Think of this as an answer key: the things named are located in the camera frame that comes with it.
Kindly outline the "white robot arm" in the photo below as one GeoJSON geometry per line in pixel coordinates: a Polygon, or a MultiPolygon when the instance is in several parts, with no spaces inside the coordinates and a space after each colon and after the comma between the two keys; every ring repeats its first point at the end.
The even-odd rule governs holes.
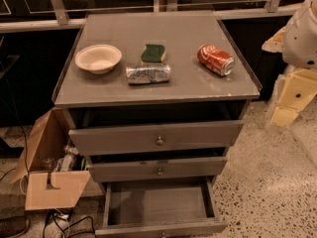
{"type": "Polygon", "coordinates": [[[284,78],[271,117],[276,126],[290,126],[317,95],[317,0],[305,0],[262,50],[282,53],[283,60],[294,67],[284,78]]]}

